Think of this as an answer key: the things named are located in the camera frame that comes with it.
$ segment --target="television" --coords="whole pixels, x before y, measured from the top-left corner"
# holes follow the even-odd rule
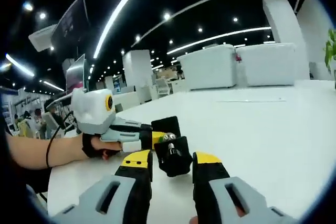
[[[63,14],[51,35],[57,61],[78,58],[78,44],[89,31],[90,23],[85,0],[75,0]]]
[[[89,75],[88,64],[85,59],[85,54],[78,58],[67,70],[66,73],[66,92],[72,93],[74,88],[85,88],[89,91],[89,87],[85,80]]]

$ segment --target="black ceiling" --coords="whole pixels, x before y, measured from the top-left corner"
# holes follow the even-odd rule
[[[34,5],[31,13],[22,9],[24,1],[30,1]],[[2,41],[5,41],[2,48],[1,61],[5,59],[5,53],[9,53],[17,61],[34,71],[36,76],[29,78],[22,75],[15,67],[3,73],[0,78],[0,85],[12,88],[15,82],[15,89],[25,86],[27,91],[43,90],[55,92],[57,90],[49,88],[39,83],[39,79],[49,80],[55,85],[64,88],[65,79],[62,68],[56,61],[55,51],[49,49],[37,52],[28,39],[28,35],[51,24],[58,23],[63,13],[74,0],[6,0],[6,19],[2,28]],[[86,52],[87,58],[96,65],[92,75],[92,82],[97,81],[103,71],[106,75],[116,74],[122,71],[121,49],[131,50],[137,34],[143,35],[149,29],[162,21],[165,11],[174,14],[183,8],[194,4],[200,0],[130,0],[122,10],[112,29],[108,33],[97,60],[92,56],[96,49],[100,35],[109,19],[112,11],[120,0],[86,0],[88,17],[91,23],[90,31],[86,40],[79,45],[79,51]],[[294,7],[296,0],[289,0]],[[39,20],[39,12],[45,12],[47,18]],[[232,18],[236,16],[239,22],[234,23]],[[206,42],[192,48],[181,50],[175,54],[166,55],[167,51],[176,47],[189,44],[201,39],[216,36],[219,34],[268,26],[263,12],[261,0],[211,0],[195,8],[192,8],[181,15],[178,15],[169,22],[163,24],[158,29],[146,36],[136,44],[133,49],[155,50],[154,57],[159,57],[165,65],[169,65],[172,57],[184,54],[186,51],[199,50],[203,46],[213,43],[232,44],[259,44],[271,35],[268,31],[256,31],[243,35],[234,35],[218,40]]]

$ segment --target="yellow lens ring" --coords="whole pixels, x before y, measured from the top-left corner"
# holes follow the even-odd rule
[[[110,111],[112,109],[112,104],[113,104],[112,96],[109,94],[105,98],[105,107],[107,111]]]

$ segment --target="small metal ball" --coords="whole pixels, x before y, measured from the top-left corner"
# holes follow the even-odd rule
[[[164,136],[163,136],[163,141],[166,142],[166,141],[169,141],[169,140],[174,140],[176,139],[176,135],[173,134],[173,133],[166,133]]]

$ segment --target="white armchair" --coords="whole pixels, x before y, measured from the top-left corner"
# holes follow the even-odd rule
[[[187,89],[232,87],[236,84],[236,61],[232,45],[219,45],[177,58]]]
[[[293,85],[295,45],[277,43],[236,49],[244,64],[248,86]]]

